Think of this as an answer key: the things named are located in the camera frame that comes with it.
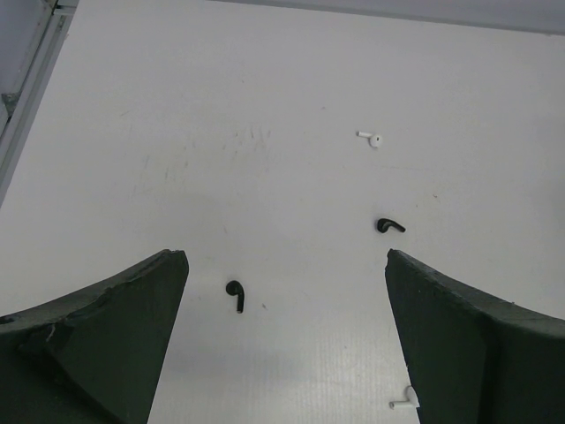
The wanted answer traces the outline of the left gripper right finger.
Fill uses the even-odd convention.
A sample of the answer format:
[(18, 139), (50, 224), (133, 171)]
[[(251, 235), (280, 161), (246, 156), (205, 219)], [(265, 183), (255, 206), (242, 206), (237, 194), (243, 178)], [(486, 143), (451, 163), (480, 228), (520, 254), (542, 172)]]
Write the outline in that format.
[(388, 252), (388, 298), (422, 423), (562, 423), (564, 321)]

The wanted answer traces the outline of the white earbud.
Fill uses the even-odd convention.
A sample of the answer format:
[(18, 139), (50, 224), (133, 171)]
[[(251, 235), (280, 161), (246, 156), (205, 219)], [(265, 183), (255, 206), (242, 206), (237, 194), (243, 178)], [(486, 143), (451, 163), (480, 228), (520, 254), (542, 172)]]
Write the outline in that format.
[(379, 148), (382, 144), (382, 136), (374, 132), (357, 131), (356, 136), (365, 139), (371, 148)]
[(388, 403), (391, 410), (400, 409), (418, 409), (420, 407), (418, 395), (414, 388), (410, 385), (404, 390), (403, 400), (393, 400)]

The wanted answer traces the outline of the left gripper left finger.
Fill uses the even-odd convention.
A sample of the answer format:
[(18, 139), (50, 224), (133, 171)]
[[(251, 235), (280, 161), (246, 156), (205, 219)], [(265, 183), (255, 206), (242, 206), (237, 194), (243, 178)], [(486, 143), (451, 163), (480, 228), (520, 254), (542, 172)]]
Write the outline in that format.
[(3, 423), (146, 423), (189, 275), (182, 250), (1, 319)]

